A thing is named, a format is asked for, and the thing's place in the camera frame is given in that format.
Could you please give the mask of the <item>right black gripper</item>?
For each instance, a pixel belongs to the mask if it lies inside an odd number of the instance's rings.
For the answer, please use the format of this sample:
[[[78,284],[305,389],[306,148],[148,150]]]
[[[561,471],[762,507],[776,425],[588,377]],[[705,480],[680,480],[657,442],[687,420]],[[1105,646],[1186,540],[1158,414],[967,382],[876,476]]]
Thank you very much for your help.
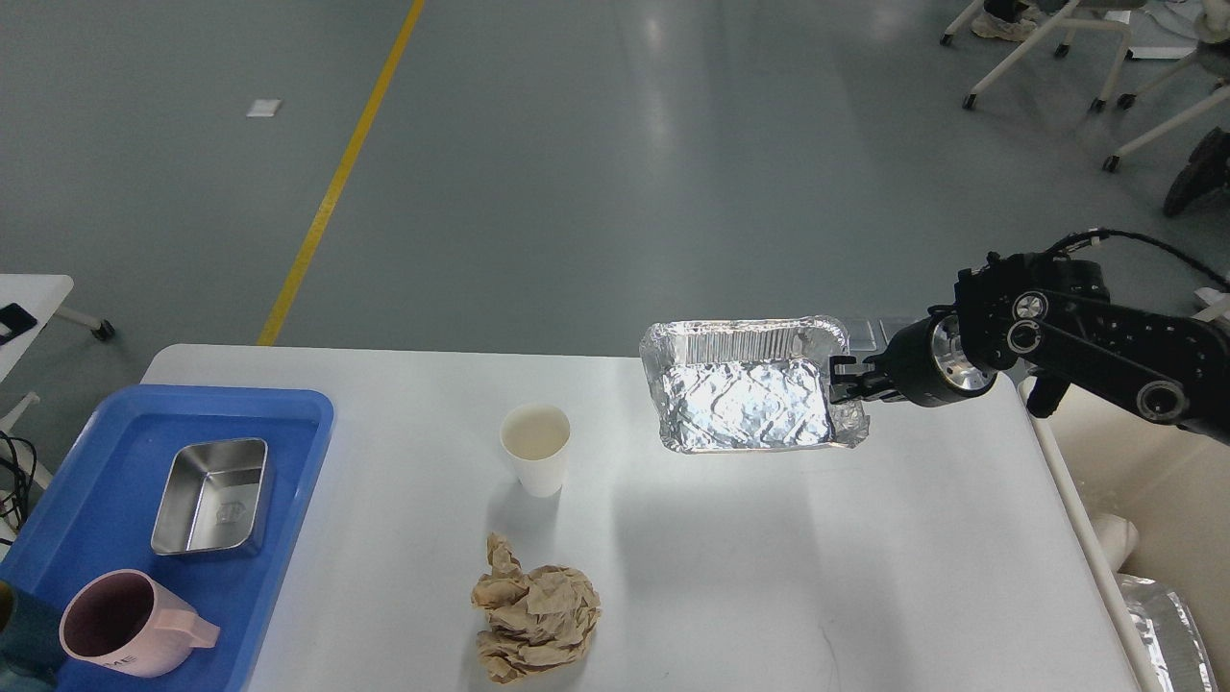
[[[954,312],[927,316],[895,334],[883,354],[831,356],[829,403],[884,399],[924,408],[966,402],[993,388],[998,371],[975,368]]]

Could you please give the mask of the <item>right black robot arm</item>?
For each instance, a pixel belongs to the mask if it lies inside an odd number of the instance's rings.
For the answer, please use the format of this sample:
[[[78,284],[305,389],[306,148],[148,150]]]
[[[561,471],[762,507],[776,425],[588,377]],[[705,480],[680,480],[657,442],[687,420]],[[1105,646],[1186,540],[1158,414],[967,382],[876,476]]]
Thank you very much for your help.
[[[938,408],[982,397],[998,372],[1027,363],[1026,407],[1037,419],[1077,386],[1144,422],[1228,442],[1228,332],[1113,304],[1101,267],[1073,254],[1116,235],[1095,227],[1041,253],[990,253],[959,270],[952,302],[899,329],[860,372],[847,372],[856,358],[830,359],[830,404]]]

